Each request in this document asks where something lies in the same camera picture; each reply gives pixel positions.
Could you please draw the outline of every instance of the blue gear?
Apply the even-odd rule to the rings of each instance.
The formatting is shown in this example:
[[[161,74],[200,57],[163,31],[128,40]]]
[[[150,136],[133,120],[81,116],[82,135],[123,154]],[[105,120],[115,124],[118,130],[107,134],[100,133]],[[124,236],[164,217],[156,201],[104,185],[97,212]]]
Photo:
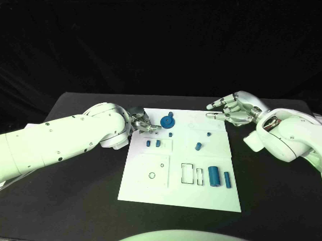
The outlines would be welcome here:
[[[161,119],[161,126],[166,129],[170,129],[174,127],[176,120],[174,120],[174,114],[170,112],[167,116],[163,117]]]

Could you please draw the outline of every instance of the table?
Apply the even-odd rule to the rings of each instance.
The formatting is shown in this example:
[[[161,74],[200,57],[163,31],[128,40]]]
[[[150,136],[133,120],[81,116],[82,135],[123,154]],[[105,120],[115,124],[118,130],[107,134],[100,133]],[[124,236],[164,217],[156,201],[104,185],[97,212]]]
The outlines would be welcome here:
[[[218,98],[65,93],[46,121],[101,102],[128,108],[206,110]],[[311,114],[301,100],[272,108]],[[255,124],[226,123],[242,213],[118,201],[128,147],[101,148],[38,170],[0,193],[0,236],[25,240],[120,240],[164,229],[218,232],[248,240],[322,240],[322,181],[308,161],[287,163],[244,142]]]

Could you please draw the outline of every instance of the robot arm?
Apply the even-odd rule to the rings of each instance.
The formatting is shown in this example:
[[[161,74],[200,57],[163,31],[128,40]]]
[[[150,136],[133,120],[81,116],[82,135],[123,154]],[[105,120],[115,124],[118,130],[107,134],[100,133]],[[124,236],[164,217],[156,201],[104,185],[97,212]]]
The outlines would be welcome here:
[[[111,103],[101,103],[84,114],[56,119],[0,135],[0,183],[22,174],[102,147],[123,148],[136,130],[151,132],[143,108],[130,113]]]
[[[208,109],[223,104],[225,113],[209,113],[208,118],[235,126],[257,123],[257,130],[244,139],[254,151],[267,148],[287,162],[303,156],[322,172],[322,124],[313,116],[291,109],[271,110],[245,91],[213,102]]]

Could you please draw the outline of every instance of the robotic hand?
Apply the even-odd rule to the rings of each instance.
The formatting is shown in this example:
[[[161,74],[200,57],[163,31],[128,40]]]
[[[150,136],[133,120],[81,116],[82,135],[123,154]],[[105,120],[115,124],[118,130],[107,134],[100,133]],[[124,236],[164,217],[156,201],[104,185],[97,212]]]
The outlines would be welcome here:
[[[225,113],[208,113],[208,118],[228,121],[238,127],[257,123],[257,130],[244,139],[255,152],[267,148],[287,162],[303,156],[322,172],[322,124],[311,115],[291,109],[271,110],[245,91],[219,99],[208,109],[222,105]]]
[[[128,144],[134,131],[143,134],[160,129],[151,124],[143,107],[127,111],[115,104],[101,103],[84,114],[3,134],[0,183],[91,151],[98,143],[120,149]]]

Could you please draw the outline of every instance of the black backdrop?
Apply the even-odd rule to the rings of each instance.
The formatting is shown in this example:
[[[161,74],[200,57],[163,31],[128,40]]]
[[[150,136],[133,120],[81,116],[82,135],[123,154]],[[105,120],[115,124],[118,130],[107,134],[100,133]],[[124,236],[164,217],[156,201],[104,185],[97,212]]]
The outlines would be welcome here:
[[[0,0],[0,123],[64,92],[300,98],[322,113],[316,1]]]

